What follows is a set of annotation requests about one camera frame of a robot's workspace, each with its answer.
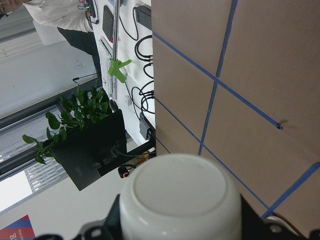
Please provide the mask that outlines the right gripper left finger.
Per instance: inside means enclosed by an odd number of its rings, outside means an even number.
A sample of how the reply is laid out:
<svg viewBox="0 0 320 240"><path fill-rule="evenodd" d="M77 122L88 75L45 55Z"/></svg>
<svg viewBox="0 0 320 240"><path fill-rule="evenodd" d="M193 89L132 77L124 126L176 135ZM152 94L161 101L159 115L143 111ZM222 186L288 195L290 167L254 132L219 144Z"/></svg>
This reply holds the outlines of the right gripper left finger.
<svg viewBox="0 0 320 240"><path fill-rule="evenodd" d="M122 228L120 219L120 194L118 194L108 212L108 215L103 223L111 240L122 239Z"/></svg>

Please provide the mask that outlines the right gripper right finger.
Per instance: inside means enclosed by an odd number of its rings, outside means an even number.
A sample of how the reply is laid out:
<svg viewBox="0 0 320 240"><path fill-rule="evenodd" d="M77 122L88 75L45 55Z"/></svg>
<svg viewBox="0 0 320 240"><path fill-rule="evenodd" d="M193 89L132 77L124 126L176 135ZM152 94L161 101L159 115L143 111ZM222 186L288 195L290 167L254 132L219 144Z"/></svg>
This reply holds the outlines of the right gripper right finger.
<svg viewBox="0 0 320 240"><path fill-rule="evenodd" d="M246 199L240 195L241 200L241 237L243 240L263 240L264 223L252 209Z"/></svg>

